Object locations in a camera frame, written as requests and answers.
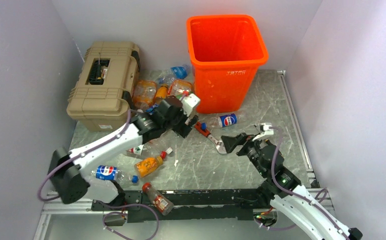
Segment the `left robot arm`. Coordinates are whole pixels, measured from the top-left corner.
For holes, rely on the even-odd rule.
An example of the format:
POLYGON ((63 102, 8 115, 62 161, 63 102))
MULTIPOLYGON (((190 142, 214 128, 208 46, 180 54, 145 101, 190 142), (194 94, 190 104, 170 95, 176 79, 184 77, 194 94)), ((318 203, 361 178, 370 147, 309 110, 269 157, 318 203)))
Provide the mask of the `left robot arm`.
POLYGON ((122 127, 90 144, 70 151, 64 147, 56 149, 46 178, 57 198, 66 205, 88 198, 102 201, 112 210, 120 209, 125 203, 122 188, 115 180, 93 178, 92 171, 126 150, 158 139, 168 130, 186 138, 198 121, 192 113, 200 101, 193 93, 181 98, 169 96, 152 113, 129 114, 122 127))

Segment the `red label bottle red cap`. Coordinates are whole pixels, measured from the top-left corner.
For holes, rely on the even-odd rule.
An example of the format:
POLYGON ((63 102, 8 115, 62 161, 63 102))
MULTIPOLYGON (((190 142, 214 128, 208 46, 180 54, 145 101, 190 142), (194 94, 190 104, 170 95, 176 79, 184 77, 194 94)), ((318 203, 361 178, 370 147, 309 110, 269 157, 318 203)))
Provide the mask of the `red label bottle red cap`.
POLYGON ((170 155, 173 149, 169 144, 160 140, 151 140, 145 144, 130 148, 125 152, 126 156, 146 159, 159 156, 162 152, 170 155))

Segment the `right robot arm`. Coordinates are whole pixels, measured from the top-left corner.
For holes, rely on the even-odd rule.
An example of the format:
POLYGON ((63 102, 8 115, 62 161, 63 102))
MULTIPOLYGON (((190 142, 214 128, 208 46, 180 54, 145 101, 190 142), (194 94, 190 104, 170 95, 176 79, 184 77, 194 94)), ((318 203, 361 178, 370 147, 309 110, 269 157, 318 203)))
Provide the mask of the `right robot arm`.
POLYGON ((221 137, 227 153, 238 146, 237 156, 246 156, 264 182, 257 188, 256 200, 263 207, 273 207, 288 217, 312 240, 360 240, 363 233, 336 219, 313 197, 302 182, 284 166, 280 152, 283 137, 277 144, 266 139, 261 146, 260 135, 240 133, 221 137))

